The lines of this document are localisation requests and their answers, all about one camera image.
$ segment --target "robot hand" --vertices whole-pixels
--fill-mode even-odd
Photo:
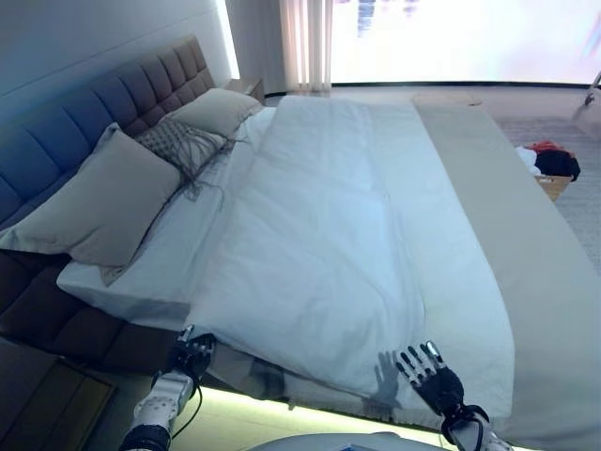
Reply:
[[[192,332],[193,326],[188,326],[179,334],[169,354],[167,368],[155,375],[150,393],[136,405],[131,428],[119,451],[168,450],[175,418],[194,390],[199,392],[201,399],[196,409],[198,412],[202,402],[199,383],[210,364],[216,340],[211,334],[191,338]]]
[[[461,380],[444,363],[434,343],[428,341],[420,345],[420,350],[424,358],[412,346],[408,352],[401,352],[408,371],[400,362],[396,362],[396,367],[428,407],[436,415],[444,416],[441,430],[449,443],[456,444],[461,451],[511,450],[492,431],[490,419],[482,408],[463,403]]]

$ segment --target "white wall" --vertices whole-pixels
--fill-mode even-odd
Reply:
[[[268,94],[285,91],[279,0],[225,0],[225,3],[240,77],[262,78]]]
[[[220,1],[0,0],[0,123],[190,33],[220,83]]]

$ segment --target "white pillowcase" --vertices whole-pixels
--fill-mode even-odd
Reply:
[[[109,126],[79,172],[18,224],[0,248],[126,265],[179,183],[171,164]]]
[[[263,105],[238,92],[213,88],[169,117],[209,133],[233,138],[248,116],[259,112]]]

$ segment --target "gray carpet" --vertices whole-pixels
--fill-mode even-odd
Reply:
[[[601,143],[569,120],[556,117],[497,118],[516,146],[550,139],[576,153],[580,177],[555,202],[601,275]]]

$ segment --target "bed frame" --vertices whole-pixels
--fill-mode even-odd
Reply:
[[[0,229],[54,194],[107,125],[135,136],[215,87],[195,36],[100,77],[0,131]],[[0,334],[113,370],[151,374],[176,338],[111,317],[67,294],[56,277],[69,256],[0,252]]]

